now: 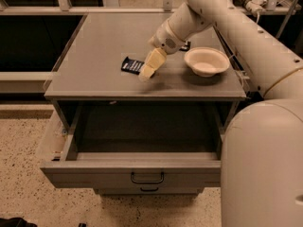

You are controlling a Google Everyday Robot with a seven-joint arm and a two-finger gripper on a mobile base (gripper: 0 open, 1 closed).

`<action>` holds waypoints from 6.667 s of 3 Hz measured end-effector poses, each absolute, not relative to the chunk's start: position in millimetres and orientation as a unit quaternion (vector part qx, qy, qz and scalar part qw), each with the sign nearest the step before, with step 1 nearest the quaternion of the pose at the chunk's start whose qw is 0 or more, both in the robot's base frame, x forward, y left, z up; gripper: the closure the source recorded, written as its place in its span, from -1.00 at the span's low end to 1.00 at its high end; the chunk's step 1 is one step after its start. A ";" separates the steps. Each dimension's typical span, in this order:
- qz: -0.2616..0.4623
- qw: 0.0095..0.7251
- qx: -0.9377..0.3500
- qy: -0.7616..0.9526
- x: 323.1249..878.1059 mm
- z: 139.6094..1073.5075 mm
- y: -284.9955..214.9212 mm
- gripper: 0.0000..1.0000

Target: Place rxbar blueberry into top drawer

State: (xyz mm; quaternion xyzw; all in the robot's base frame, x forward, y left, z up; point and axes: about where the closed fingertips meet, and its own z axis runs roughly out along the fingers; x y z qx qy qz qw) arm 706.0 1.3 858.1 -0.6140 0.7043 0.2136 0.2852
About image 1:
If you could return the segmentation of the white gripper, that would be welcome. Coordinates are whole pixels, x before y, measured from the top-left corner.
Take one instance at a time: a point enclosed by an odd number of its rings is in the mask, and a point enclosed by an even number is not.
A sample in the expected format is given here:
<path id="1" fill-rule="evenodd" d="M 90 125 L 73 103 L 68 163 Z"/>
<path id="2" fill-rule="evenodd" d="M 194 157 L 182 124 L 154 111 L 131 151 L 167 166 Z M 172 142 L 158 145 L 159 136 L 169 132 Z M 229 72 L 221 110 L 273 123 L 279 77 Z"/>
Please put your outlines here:
<path id="1" fill-rule="evenodd" d="M 149 40 L 154 50 L 150 51 L 144 61 L 143 67 L 139 73 L 141 81 L 147 81 L 152 75 L 165 63 L 167 54 L 174 54 L 182 46 L 185 41 L 179 39 L 169 26 L 169 21 L 166 20 L 159 28 L 157 28 L 154 35 Z"/>

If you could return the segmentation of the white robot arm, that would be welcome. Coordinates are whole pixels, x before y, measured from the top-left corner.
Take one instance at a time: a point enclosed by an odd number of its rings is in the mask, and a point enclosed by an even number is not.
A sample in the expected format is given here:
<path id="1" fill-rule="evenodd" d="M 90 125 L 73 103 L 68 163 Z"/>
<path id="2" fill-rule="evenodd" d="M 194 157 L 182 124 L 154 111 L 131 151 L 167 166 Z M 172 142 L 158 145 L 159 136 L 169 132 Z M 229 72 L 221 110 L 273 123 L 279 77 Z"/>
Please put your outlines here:
<path id="1" fill-rule="evenodd" d="M 151 38 L 148 79 L 190 35 L 213 25 L 263 100 L 234 116 L 222 147 L 222 227 L 303 227 L 303 61 L 232 0 L 187 0 Z"/>

